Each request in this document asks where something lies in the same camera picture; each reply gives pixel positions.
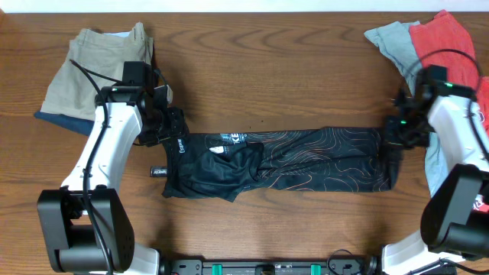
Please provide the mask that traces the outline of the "black cycling jersey with logos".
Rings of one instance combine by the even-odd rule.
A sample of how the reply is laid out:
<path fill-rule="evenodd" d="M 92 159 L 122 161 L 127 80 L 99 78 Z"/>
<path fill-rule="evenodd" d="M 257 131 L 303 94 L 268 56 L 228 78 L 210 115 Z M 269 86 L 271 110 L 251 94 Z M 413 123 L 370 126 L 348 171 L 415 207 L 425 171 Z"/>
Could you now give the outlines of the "black cycling jersey with logos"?
<path fill-rule="evenodd" d="M 164 197 L 229 202 L 254 189 L 389 191 L 403 159 L 379 128 L 189 134 L 164 148 Z"/>

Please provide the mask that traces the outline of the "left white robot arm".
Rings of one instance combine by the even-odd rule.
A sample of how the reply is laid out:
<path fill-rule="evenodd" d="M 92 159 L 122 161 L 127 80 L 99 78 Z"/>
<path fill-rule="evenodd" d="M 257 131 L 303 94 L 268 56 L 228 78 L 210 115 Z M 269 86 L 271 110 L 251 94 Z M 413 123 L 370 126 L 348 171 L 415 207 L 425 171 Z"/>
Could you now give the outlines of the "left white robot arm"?
<path fill-rule="evenodd" d="M 119 198 L 135 140 L 154 146 L 185 132 L 168 85 L 106 86 L 95 97 L 95 124 L 59 189 L 45 189 L 37 212 L 51 268 L 76 274 L 159 274 L 160 253 L 138 244 Z"/>

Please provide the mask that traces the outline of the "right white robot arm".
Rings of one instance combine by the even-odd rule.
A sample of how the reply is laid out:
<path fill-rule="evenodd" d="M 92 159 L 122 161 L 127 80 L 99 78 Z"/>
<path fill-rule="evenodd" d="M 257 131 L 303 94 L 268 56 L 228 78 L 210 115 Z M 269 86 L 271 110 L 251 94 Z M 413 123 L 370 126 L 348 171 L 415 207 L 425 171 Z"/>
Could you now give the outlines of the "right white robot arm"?
<path fill-rule="evenodd" d="M 449 173 L 423 211 L 420 229 L 382 250 L 386 274 L 417 274 L 437 266 L 457 267 L 488 256 L 488 216 L 473 209 L 488 198 L 488 139 L 474 119 L 474 90 L 451 83 L 422 85 L 414 97 L 399 97 L 397 123 L 404 147 L 411 131 L 437 134 Z"/>

